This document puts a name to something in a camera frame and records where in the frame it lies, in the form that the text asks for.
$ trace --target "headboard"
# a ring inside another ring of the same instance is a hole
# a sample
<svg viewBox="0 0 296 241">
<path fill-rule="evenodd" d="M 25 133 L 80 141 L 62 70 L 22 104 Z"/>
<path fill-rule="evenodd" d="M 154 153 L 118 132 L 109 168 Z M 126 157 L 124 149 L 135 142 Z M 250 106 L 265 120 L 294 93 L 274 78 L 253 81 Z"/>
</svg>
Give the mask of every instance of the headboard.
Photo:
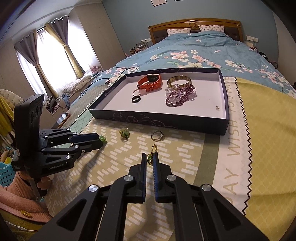
<svg viewBox="0 0 296 241">
<path fill-rule="evenodd" d="M 191 33 L 200 32 L 199 25 L 222 25 L 224 33 L 234 40 L 243 42 L 242 27 L 240 21 L 219 18 L 191 18 L 182 19 L 149 26 L 149 32 L 153 44 L 160 42 L 168 36 L 167 29 L 191 28 Z"/>
</svg>

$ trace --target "watch face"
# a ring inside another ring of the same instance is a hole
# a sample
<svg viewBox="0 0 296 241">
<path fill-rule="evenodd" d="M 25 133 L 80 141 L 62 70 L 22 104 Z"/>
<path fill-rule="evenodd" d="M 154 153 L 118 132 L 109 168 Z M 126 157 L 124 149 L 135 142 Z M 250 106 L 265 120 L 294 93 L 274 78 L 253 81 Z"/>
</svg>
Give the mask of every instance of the watch face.
<svg viewBox="0 0 296 241">
<path fill-rule="evenodd" d="M 155 82 L 159 79 L 158 74 L 148 74 L 147 79 L 149 82 Z"/>
</svg>

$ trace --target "pink sweater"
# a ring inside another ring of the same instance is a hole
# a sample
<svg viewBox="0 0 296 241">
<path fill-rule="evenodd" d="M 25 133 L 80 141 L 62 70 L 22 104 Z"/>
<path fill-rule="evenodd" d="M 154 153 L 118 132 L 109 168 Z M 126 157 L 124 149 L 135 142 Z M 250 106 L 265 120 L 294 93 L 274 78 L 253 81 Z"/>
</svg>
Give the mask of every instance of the pink sweater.
<svg viewBox="0 0 296 241">
<path fill-rule="evenodd" d="M 45 202 L 34 200 L 32 188 L 20 178 L 18 172 L 8 187 L 0 186 L 0 209 L 20 218 L 47 223 L 52 217 Z M 28 212 L 32 217 L 26 217 L 21 210 Z"/>
</svg>

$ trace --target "hand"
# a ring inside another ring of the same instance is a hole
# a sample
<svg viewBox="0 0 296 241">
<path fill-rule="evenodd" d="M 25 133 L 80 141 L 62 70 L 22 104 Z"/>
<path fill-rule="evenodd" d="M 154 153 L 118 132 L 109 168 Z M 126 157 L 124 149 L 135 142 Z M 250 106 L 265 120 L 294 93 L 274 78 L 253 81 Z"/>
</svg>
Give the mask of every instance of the hand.
<svg viewBox="0 0 296 241">
<path fill-rule="evenodd" d="M 25 181 L 33 180 L 33 178 L 31 178 L 26 171 L 20 171 L 18 173 L 19 173 L 20 177 Z M 41 181 L 39 181 L 37 183 L 37 187 L 40 188 L 41 190 L 48 189 L 52 183 L 52 176 L 41 177 L 40 179 L 41 179 Z"/>
</svg>

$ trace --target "orange watch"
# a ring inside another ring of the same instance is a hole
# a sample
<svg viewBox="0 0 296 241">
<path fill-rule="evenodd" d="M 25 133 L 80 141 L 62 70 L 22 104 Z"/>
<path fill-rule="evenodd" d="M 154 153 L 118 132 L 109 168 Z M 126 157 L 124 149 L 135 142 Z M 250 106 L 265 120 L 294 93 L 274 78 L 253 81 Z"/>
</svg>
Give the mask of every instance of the orange watch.
<svg viewBox="0 0 296 241">
<path fill-rule="evenodd" d="M 159 74 L 148 74 L 144 78 L 138 81 L 138 89 L 146 89 L 146 91 L 152 91 L 159 89 L 163 84 L 161 76 Z"/>
</svg>

